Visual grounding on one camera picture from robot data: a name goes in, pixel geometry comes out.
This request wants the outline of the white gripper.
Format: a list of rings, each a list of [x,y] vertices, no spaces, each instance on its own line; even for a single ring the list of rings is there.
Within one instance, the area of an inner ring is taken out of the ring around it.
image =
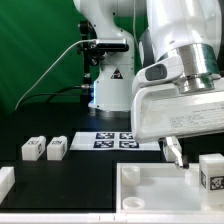
[[[137,73],[132,84],[131,130],[139,143],[167,137],[167,155],[178,168],[188,169],[176,137],[224,131],[224,78],[215,79],[211,91],[182,94],[174,82],[183,71],[181,57],[171,56]]]

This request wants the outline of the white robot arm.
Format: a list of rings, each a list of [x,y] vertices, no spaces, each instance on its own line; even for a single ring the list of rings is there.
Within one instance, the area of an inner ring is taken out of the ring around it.
[[[219,0],[73,0],[93,26],[100,62],[93,114],[130,115],[139,143],[161,140],[186,158],[180,139],[224,130]]]

